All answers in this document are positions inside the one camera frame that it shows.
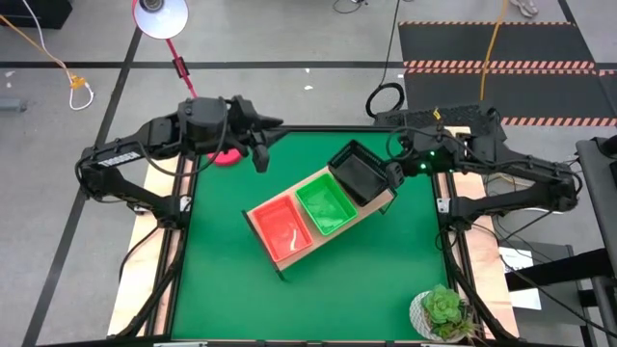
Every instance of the green mat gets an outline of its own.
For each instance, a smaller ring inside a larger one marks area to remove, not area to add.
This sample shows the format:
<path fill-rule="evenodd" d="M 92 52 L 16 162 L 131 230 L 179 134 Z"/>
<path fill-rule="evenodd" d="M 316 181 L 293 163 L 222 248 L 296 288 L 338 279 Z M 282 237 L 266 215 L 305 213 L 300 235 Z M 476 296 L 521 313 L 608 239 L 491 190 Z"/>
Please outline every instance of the green mat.
<path fill-rule="evenodd" d="M 326 166 L 351 139 L 386 158 L 385 133 L 290 133 L 251 160 L 201 173 L 174 313 L 174 339 L 422 339 L 409 321 L 419 292 L 447 284 L 428 176 L 407 179 L 373 214 L 276 275 L 242 209 Z"/>

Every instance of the black metal frame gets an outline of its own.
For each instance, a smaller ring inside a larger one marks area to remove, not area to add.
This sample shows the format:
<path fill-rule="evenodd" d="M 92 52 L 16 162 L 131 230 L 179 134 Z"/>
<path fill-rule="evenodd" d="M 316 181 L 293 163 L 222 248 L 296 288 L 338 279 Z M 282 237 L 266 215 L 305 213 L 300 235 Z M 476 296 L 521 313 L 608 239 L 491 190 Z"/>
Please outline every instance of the black metal frame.
<path fill-rule="evenodd" d="M 343 133 L 351 133 L 351 132 L 366 132 L 366 133 L 377 133 L 377 132 L 389 132 L 393 129 L 393 127 L 378 127 L 378 126 L 370 126 L 370 125 L 360 125 L 360 126 L 346 126 L 346 125 L 341 125 L 341 126 L 337 126 L 337 125 L 333 125 L 333 126 L 329 126 L 329 125 L 294 125 L 294 126 L 282 126 L 282 129 L 287 130 L 288 132 L 343 132 Z M 186 159 L 184 157 L 180 157 L 180 162 L 178 163 L 178 170 L 183 170 L 184 165 L 186 164 Z M 199 158 L 195 158 L 194 159 L 194 163 L 195 165 L 199 164 Z M 452 178 L 452 175 L 450 174 L 447 178 L 447 182 L 448 182 L 448 192 L 450 194 L 451 197 L 455 197 L 456 196 L 456 191 L 454 189 L 454 181 Z M 197 186 L 197 180 L 198 177 L 197 176 L 192 176 L 190 178 L 189 181 L 189 191 L 188 191 L 188 196 L 189 197 L 193 197 L 194 192 L 195 192 L 195 188 Z M 182 178 L 176 178 L 175 182 L 174 182 L 174 194 L 177 195 L 179 193 L 179 188 L 181 186 L 182 183 Z M 433 186 L 433 193 L 435 194 L 436 197 L 439 197 L 441 195 L 441 190 L 440 190 L 440 186 L 439 186 L 439 181 L 437 179 L 437 177 L 434 175 L 432 177 L 432 186 Z M 189 220 L 192 214 L 193 208 L 190 209 L 189 211 Z M 439 226 L 440 228 L 444 227 L 444 220 L 439 218 Z M 189 227 L 187 227 L 186 229 L 182 230 L 181 232 L 184 232 L 184 237 L 180 237 L 178 242 L 182 242 L 184 247 L 186 247 L 186 242 L 188 240 L 188 232 L 189 232 Z M 158 265 L 157 265 L 157 276 L 155 279 L 155 283 L 158 283 L 158 280 L 160 278 L 160 274 L 163 273 L 163 270 L 166 268 L 166 264 L 167 264 L 167 255 L 170 252 L 170 246 L 172 244 L 172 234 L 170 232 L 168 232 L 166 230 L 166 233 L 168 233 L 169 235 L 166 238 L 166 242 L 163 243 L 162 246 L 162 250 L 161 250 L 161 255 L 159 256 L 159 260 L 158 260 Z M 444 244 L 446 245 L 448 240 L 447 237 L 444 233 L 442 233 L 442 241 L 444 242 Z M 470 259 L 469 259 L 469 250 L 467 249 L 467 243 L 461 242 L 461 240 L 459 240 L 459 248 L 460 249 L 460 259 L 461 262 L 463 264 L 463 267 L 466 269 L 465 270 L 465 278 L 469 284 L 469 280 L 470 280 L 470 285 L 472 288 L 474 288 L 473 285 L 473 279 L 472 279 L 472 273 L 471 273 L 471 266 L 470 266 Z M 444 260 L 444 266 L 446 269 L 446 275 L 448 278 L 448 285 L 457 290 L 457 285 L 456 285 L 456 280 L 454 279 L 454 266 L 451 265 L 451 261 L 453 260 L 453 257 L 451 256 L 451 254 L 449 253 L 450 249 L 448 247 L 443 247 L 443 260 Z M 151 334 L 153 332 L 153 327 L 155 325 L 155 319 L 156 319 L 156 314 L 155 312 L 152 312 L 150 314 L 150 319 L 148 320 L 148 324 L 147 324 L 147 329 L 146 329 L 146 335 L 145 336 L 140 336 L 140 337 L 125 337 L 125 338 L 118 338 L 118 339 L 107 339 L 107 340 L 96 340 L 96 341 L 83 341 L 83 342 L 73 342 L 73 343 L 64 343 L 64 344 L 57 344 L 57 345 L 53 345 L 56 347 L 85 347 L 85 346 L 105 346 L 105 347 L 116 347 L 116 346 L 128 346 L 128 347 L 141 347 L 141 346 L 152 346 L 153 343 L 164 343 L 164 342 L 173 342 L 171 339 L 171 331 L 172 331 L 172 325 L 174 322 L 174 311 L 175 311 L 175 304 L 176 304 L 176 297 L 177 297 L 177 290 L 179 287 L 179 283 L 181 281 L 181 274 L 182 274 L 182 267 L 184 265 L 184 261 L 183 261 L 183 257 L 181 259 L 181 263 L 180 263 L 180 269 L 178 272 L 178 276 L 175 277 L 174 280 L 172 280 L 170 286 L 171 286 L 171 291 L 170 291 L 170 300 L 169 300 L 169 305 L 168 305 L 168 312 L 167 312 L 167 317 L 166 317 L 166 322 L 165 322 L 165 330 L 163 332 L 162 335 L 148 335 Z M 532 346 L 538 346 L 538 347 L 550 347 L 551 345 L 546 345 L 546 344 L 538 344 L 538 343 L 532 343 L 532 342 L 521 342 L 518 340 L 487 340 L 483 338 L 483 341 L 489 345 L 489 346 L 512 346 L 512 347 L 520 347 L 520 346 L 525 346 L 525 347 L 532 347 Z M 326 345 L 333 345 L 336 347 L 345 347 L 345 346 L 363 346 L 363 347 L 399 347 L 399 346 L 410 346 L 410 347 L 419 347 L 421 345 L 426 344 L 426 342 L 398 342 L 398 341 L 354 341 L 354 342 L 336 342 L 336 341 L 264 341 L 264 340 L 247 340 L 247 341 L 207 341 L 207 345 L 208 346 L 224 346 L 224 347 L 229 347 L 229 346 L 255 346 L 255 347 L 265 347 L 265 346 L 273 346 L 273 347 L 294 347 L 294 346 L 302 346 L 302 347 L 308 347 L 310 345 L 316 345 L 316 346 L 326 346 Z"/>

